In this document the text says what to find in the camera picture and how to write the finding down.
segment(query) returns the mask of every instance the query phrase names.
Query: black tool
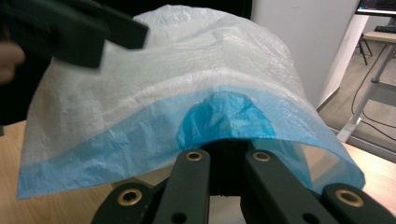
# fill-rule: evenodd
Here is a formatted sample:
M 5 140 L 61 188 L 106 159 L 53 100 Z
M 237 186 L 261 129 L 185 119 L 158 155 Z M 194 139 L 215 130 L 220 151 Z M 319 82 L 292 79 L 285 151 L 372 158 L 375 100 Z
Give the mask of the black tool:
M 23 49 L 90 68 L 99 67 L 105 39 L 141 49 L 149 29 L 87 0 L 2 0 L 0 21 Z
M 154 188 L 141 183 L 115 188 L 92 224 L 208 223 L 210 195 L 240 196 L 247 224 L 396 223 L 362 190 L 332 184 L 320 196 L 275 154 L 231 139 L 181 152 L 170 177 Z

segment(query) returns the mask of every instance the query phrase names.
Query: white plastic sheet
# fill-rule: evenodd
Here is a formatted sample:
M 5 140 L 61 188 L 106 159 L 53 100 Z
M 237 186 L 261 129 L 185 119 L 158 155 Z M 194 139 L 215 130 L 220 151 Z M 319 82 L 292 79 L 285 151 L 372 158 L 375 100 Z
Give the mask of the white plastic sheet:
M 165 6 L 135 19 L 150 29 L 144 49 L 106 43 L 99 70 L 51 63 L 29 110 L 17 198 L 142 175 L 223 138 L 275 152 L 318 193 L 334 182 L 363 186 L 275 35 L 208 8 Z

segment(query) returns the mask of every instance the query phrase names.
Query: table leg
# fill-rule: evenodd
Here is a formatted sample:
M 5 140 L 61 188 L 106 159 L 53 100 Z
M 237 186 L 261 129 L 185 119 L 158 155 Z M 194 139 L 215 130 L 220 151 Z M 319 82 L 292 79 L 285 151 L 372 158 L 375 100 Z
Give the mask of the table leg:
M 379 78 L 381 77 L 382 72 L 384 71 L 388 61 L 391 59 L 394 51 L 395 46 L 390 45 L 384 61 L 381 63 L 380 67 L 376 71 L 375 76 L 371 80 L 370 86 L 368 87 L 366 93 L 364 93 L 363 98 L 361 99 L 361 102 L 359 103 L 358 108 L 355 111 L 355 114 L 349 119 L 344 128 L 340 131 L 340 133 L 337 134 L 337 138 L 341 142 L 346 142 L 349 136 L 352 135 L 353 131 L 355 131 L 356 127 L 361 122 L 361 112 L 363 111 L 367 102 L 370 100 L 370 97 L 373 95 L 373 92 L 375 91 L 375 88 L 379 82 Z

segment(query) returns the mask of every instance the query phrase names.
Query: floor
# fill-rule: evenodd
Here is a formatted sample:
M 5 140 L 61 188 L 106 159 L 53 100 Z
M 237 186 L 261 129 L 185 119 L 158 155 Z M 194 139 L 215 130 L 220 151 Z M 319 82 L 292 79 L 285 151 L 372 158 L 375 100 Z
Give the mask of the floor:
M 367 58 L 368 64 L 365 65 L 361 54 L 359 54 L 359 49 L 356 49 L 346 69 L 340 89 L 328 103 L 318 111 L 325 123 L 332 128 L 335 133 L 338 133 L 352 116 L 352 105 L 354 110 L 356 110 L 361 97 L 386 53 L 385 49 L 380 55 L 378 63 L 375 63 L 375 60 L 378 58 L 378 55 L 385 45 L 374 41 L 368 41 L 368 45 L 373 53 L 373 56 Z M 369 51 L 367 48 L 365 46 L 363 47 L 366 54 L 368 54 Z M 364 79 L 371 67 L 373 67 L 372 71 L 368 74 L 368 77 Z M 396 85 L 395 71 L 396 59 L 393 58 L 385 68 L 381 77 L 381 82 Z M 374 154 L 388 160 L 391 158 L 390 160 L 395 162 L 396 107 L 369 101 L 367 106 L 364 107 L 363 112 L 364 114 L 361 115 L 361 118 L 364 122 L 359 124 L 358 128 L 347 142 L 352 146 L 359 147 L 372 153 L 375 151 Z

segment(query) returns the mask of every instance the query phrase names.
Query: white wall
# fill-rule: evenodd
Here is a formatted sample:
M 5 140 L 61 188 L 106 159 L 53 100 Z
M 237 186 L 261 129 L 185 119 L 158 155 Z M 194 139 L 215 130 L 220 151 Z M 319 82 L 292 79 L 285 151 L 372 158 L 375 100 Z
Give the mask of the white wall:
M 332 63 L 359 0 L 253 0 L 251 19 L 289 47 L 314 107 L 327 90 Z
M 326 84 L 319 99 L 320 105 L 340 87 L 347 65 L 352 58 L 368 18 L 369 16 L 355 15 L 350 22 L 340 48 L 335 55 L 329 75 L 327 75 Z
M 373 31 L 377 25 L 388 25 L 390 17 L 371 16 L 363 29 L 363 33 Z

